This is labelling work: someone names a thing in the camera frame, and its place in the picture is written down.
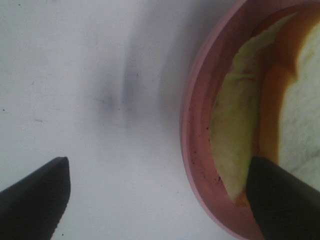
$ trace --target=white surface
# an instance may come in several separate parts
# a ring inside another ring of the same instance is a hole
[[[234,239],[197,202],[179,140],[190,65],[234,2],[1,0],[0,189],[68,156],[54,240]]]

